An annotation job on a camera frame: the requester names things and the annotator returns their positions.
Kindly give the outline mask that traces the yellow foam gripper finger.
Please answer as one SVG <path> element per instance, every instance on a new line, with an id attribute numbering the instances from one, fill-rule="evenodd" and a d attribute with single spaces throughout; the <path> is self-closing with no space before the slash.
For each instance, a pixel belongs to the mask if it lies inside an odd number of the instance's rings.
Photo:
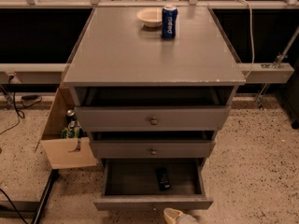
<path id="1" fill-rule="evenodd" d="M 183 215 L 183 212 L 173 208 L 164 209 L 164 219 L 167 224 L 176 224 L 177 219 Z"/>

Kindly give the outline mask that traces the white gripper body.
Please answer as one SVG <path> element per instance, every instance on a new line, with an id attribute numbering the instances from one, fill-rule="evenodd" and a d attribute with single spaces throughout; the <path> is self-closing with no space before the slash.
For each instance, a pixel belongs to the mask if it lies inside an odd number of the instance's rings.
<path id="1" fill-rule="evenodd" d="M 199 222 L 193 216 L 183 214 L 177 218 L 176 224 L 199 224 Z"/>

